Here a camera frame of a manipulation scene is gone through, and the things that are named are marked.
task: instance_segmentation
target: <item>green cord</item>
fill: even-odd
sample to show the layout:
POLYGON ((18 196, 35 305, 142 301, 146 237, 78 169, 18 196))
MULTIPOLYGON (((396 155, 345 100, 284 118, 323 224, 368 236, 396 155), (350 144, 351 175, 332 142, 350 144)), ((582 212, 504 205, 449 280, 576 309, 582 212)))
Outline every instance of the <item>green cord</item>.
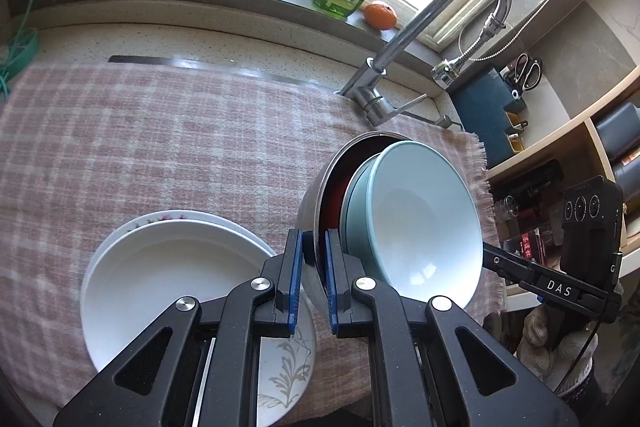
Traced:
POLYGON ((11 64, 11 62, 17 57, 16 51, 22 45, 22 38, 24 31, 24 25, 29 18, 29 13, 31 12, 31 7, 33 7, 33 0, 29 0, 27 3, 27 9, 24 12, 24 16, 22 17, 22 22, 20 22, 20 28, 16 32, 16 34, 9 41, 9 49, 7 51, 6 60, 3 64, 0 64, 0 89, 2 90, 2 95, 6 100, 9 96, 11 90, 9 86, 7 86, 7 81, 9 78, 9 71, 7 70, 7 66, 11 64))

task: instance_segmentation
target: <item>orange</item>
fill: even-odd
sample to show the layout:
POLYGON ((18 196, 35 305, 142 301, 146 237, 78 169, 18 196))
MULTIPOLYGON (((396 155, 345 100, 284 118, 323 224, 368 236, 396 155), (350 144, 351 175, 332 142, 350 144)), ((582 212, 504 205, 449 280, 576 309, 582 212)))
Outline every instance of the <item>orange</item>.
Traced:
POLYGON ((386 2, 373 1, 364 9, 364 20, 377 30, 390 30, 398 23, 396 11, 386 2))

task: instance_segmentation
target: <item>gray leaf pattern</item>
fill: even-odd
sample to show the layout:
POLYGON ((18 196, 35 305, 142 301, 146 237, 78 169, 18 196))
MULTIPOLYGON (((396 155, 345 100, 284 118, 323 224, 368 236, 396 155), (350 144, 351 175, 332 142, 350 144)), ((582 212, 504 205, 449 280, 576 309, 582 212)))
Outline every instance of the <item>gray leaf pattern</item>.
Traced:
POLYGON ((293 393, 294 385, 297 381, 306 381, 309 377, 311 366, 308 362, 311 356, 311 349, 307 346, 307 341, 302 338, 299 329, 287 341, 278 344, 278 348, 285 352, 282 357, 282 371, 277 377, 271 377, 269 380, 273 382, 276 389, 283 395, 282 398, 270 396, 268 394, 258 395, 258 407, 272 409, 273 407, 283 406, 288 409, 292 402, 299 396, 293 393))

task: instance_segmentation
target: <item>pink plaid tablecloth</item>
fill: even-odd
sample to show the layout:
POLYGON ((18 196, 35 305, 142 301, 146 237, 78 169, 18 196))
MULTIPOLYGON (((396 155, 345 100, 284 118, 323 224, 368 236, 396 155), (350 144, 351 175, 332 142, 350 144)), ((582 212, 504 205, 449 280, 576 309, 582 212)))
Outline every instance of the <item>pink plaid tablecloth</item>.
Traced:
MULTIPOLYGON (((484 239, 497 244, 478 138, 405 116, 382 128, 451 162, 484 239)), ((309 183, 368 130, 350 100, 312 87, 164 66, 32 66, 0 114, 2 370, 65 404, 95 374, 79 291, 113 229, 147 212, 192 208, 231 219, 281 252, 309 183)), ((503 294, 504 282, 483 271, 467 311, 482 321, 501 309, 503 294)), ((285 421, 370 392, 364 344, 332 337, 318 312, 314 322, 314 373, 285 421)))

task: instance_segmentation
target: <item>work glove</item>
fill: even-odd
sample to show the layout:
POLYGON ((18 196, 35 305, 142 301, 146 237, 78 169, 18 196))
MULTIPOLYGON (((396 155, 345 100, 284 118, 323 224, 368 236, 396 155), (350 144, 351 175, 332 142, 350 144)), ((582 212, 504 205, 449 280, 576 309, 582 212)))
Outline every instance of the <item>work glove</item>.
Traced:
POLYGON ((560 341, 556 349, 549 352, 545 347, 548 337, 547 324, 546 306, 541 304, 524 319, 522 340, 516 350, 516 356, 549 389, 555 391, 558 396, 564 396, 576 389, 589 375, 593 365, 593 353, 598 347, 598 336, 593 336, 571 374, 562 386, 556 389, 574 363, 575 357, 580 353, 591 331, 584 328, 569 333, 560 341))

